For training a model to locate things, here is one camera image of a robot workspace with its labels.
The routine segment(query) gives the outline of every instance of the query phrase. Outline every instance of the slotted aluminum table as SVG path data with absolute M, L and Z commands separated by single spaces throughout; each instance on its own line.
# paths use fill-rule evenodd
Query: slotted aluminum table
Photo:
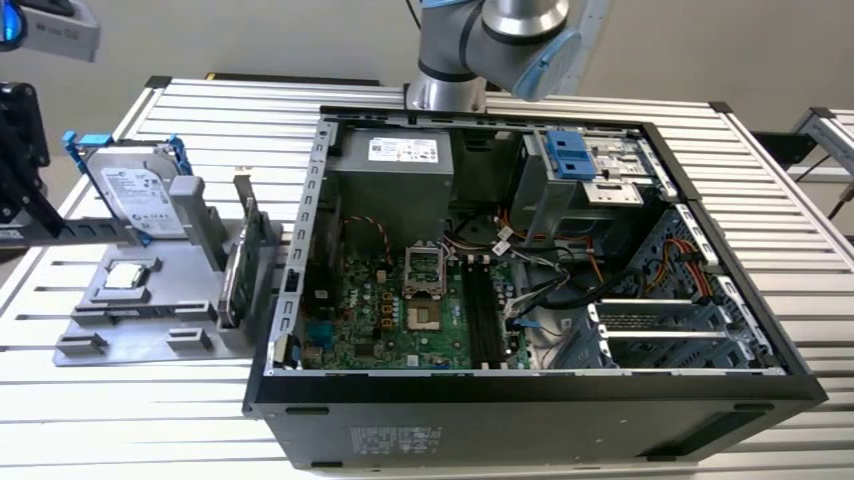
M 248 173 L 262 209 L 289 221 L 321 104 L 400 107 L 400 89 L 172 80 L 164 88 L 145 88 L 114 136 L 162 139 L 177 133 L 220 215 L 241 215 L 230 179 Z M 492 94 L 488 109 L 657 125 L 830 401 L 695 466 L 595 474 L 548 466 L 356 473 L 854 478 L 854 252 L 738 119 L 704 103 L 603 98 L 552 97 L 531 104 Z M 62 213 L 106 216 L 85 181 Z M 0 467 L 18 467 L 0 469 L 0 476 L 311 476 L 292 471 L 264 423 L 240 415 L 248 359 L 53 367 L 53 343 L 102 250 L 32 249 L 0 290 L 0 345 L 8 347 L 0 353 Z

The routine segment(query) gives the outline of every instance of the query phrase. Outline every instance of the black cable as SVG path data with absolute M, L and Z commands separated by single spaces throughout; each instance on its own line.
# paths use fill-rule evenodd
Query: black cable
M 571 310 L 573 308 L 583 307 L 584 305 L 591 304 L 596 300 L 599 300 L 605 293 L 611 291 L 611 289 L 619 285 L 619 283 L 624 280 L 628 275 L 633 275 L 639 279 L 639 284 L 644 282 L 643 272 L 636 268 L 628 268 L 613 275 L 607 281 L 599 285 L 596 288 L 589 290 L 584 295 L 571 300 L 563 300 L 557 302 L 541 302 L 537 306 L 548 309 L 548 310 Z
M 412 2 L 405 0 L 405 6 L 409 7 L 409 15 L 412 15 L 412 21 L 415 22 L 415 26 L 417 29 L 421 29 L 421 22 L 417 21 L 417 15 L 415 15 L 415 9 L 412 8 Z
M 29 25 L 26 23 L 26 16 L 24 15 L 24 11 L 21 10 L 20 5 L 17 4 L 17 0 L 6 0 L 5 5 L 8 5 L 14 11 L 14 15 L 20 21 L 20 32 L 17 37 L 12 40 L 5 40 L 5 32 L 0 30 L 0 52 L 10 52 L 12 50 L 17 50 L 26 40 L 26 34 L 29 33 Z
M 463 218 L 461 223 L 453 229 L 453 234 L 459 235 L 459 232 L 463 231 L 463 228 L 465 228 L 465 225 L 468 225 L 468 222 L 471 222 L 477 217 L 477 215 L 483 215 L 484 213 L 488 213 L 488 212 L 492 212 L 492 211 L 495 211 L 495 205 L 489 205 L 487 207 L 480 207 L 473 212 L 471 212 L 468 215 L 465 215 L 465 217 Z
M 569 258 L 575 261 L 575 254 L 572 250 L 567 247 L 512 247 L 513 250 L 517 250 L 521 253 L 536 253 L 536 252 L 564 252 L 569 254 Z
M 836 204 L 834 205 L 832 210 L 827 214 L 827 220 L 832 220 L 834 219 L 834 217 L 839 213 L 839 210 L 842 210 L 842 205 L 844 205 L 844 200 L 839 200 L 836 202 Z
M 822 158 L 818 162 L 815 162 L 815 163 L 812 164 L 812 166 L 811 166 L 810 168 L 807 168 L 807 169 L 806 169 L 806 172 L 803 172 L 803 173 L 800 174 L 800 176 L 799 176 L 798 178 L 795 178 L 795 183 L 798 183 L 800 180 L 803 180 L 803 177 L 806 177 L 806 176 L 810 174 L 810 172 L 811 172 L 812 170 L 815 170 L 815 168 L 816 168 L 822 163 L 824 163 L 824 162 L 827 161 L 827 159 L 828 159 L 828 158 L 830 158 L 830 155 L 824 155 L 824 158 Z

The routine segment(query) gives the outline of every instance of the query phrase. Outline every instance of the blue plastic clip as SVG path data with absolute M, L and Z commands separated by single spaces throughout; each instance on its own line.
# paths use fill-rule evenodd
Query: blue plastic clip
M 177 163 L 177 171 L 181 175 L 192 175 L 192 166 L 189 165 L 189 159 L 186 158 L 186 148 L 184 147 L 184 141 L 177 138 L 177 135 L 172 134 L 169 137 L 169 145 L 174 149 L 174 160 Z
M 592 180 L 596 167 L 587 153 L 584 139 L 577 132 L 545 132 L 545 149 L 557 165 L 555 175 L 569 180 Z

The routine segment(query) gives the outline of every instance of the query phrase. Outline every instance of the cable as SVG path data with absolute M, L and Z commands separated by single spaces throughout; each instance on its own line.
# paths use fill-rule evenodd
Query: cable
M 798 183 L 800 180 L 803 180 L 803 177 L 806 177 L 810 174 L 810 172 L 812 170 L 815 170 L 818 168 L 818 166 L 827 161 L 828 158 L 830 158 L 830 155 L 824 155 L 824 158 L 822 158 L 818 162 L 815 162 L 812 164 L 812 166 L 806 169 L 806 172 L 803 172 L 800 174 L 800 176 L 798 176 L 798 178 L 795 178 L 795 183 Z
M 589 290 L 580 297 L 557 302 L 548 302 L 548 299 L 543 298 L 541 300 L 537 300 L 532 306 L 528 306 L 525 310 L 529 311 L 535 307 L 543 307 L 548 310 L 571 310 L 573 308 L 583 307 L 584 305 L 588 305 L 599 300 L 604 296 L 604 294 L 608 293 L 616 285 L 619 285 L 619 283 L 625 279 L 628 275 L 633 275 L 635 277 L 637 277 L 639 282 L 645 281 L 643 272 L 636 268 L 628 268 L 613 275 L 611 278 L 608 278 L 608 280 L 601 285 Z
M 842 210 L 842 205 L 844 205 L 844 200 L 839 200 L 834 205 L 832 210 L 830 210 L 830 213 L 827 214 L 827 220 L 832 220 L 835 218 L 839 210 Z
M 687 240 L 675 237 L 664 240 L 664 245 L 661 247 L 661 263 L 657 266 L 655 278 L 652 279 L 649 285 L 645 287 L 645 293 L 649 293 L 652 289 L 661 283 L 661 281 L 667 277 L 667 272 L 672 269 L 672 266 L 669 265 L 669 249 L 667 248 L 669 245 L 673 245 L 676 247 L 676 250 L 680 254 L 697 252 L 696 247 Z M 705 276 L 703 275 L 696 262 L 684 262 L 684 268 L 688 271 L 688 275 L 691 275 L 691 278 L 693 279 L 693 283 L 696 284 L 696 291 L 699 292 L 700 296 L 711 296 L 711 285 L 708 284 L 708 280 L 705 280 Z
M 512 225 L 509 224 L 509 218 L 507 216 L 507 210 L 497 209 L 497 220 L 503 226 L 508 227 L 512 231 L 512 234 L 519 237 L 521 240 L 527 238 L 525 234 L 519 232 Z M 535 235 L 533 238 L 545 238 L 544 235 Z M 587 244 L 587 259 L 589 260 L 589 265 L 592 266 L 592 271 L 596 272 L 596 277 L 599 278 L 599 283 L 604 283 L 604 278 L 601 277 L 601 272 L 599 271 L 599 265 L 596 264 L 596 257 L 593 255 L 592 248 L 592 238 L 588 235 L 581 237 L 564 237 L 563 235 L 555 235 L 555 240 L 565 240 L 569 242 L 584 242 Z
M 347 217 L 344 219 L 344 225 L 353 221 L 368 222 L 376 227 L 376 230 L 379 230 L 379 233 L 383 236 L 383 243 L 385 244 L 385 263 L 391 265 L 391 242 L 388 241 L 388 234 L 385 233 L 385 229 L 371 217 Z
M 415 8 L 412 8 L 412 2 L 405 0 L 405 6 L 409 7 L 409 15 L 412 15 L 412 21 L 415 22 L 415 26 L 417 29 L 421 29 L 421 22 L 417 21 L 417 15 L 415 15 Z

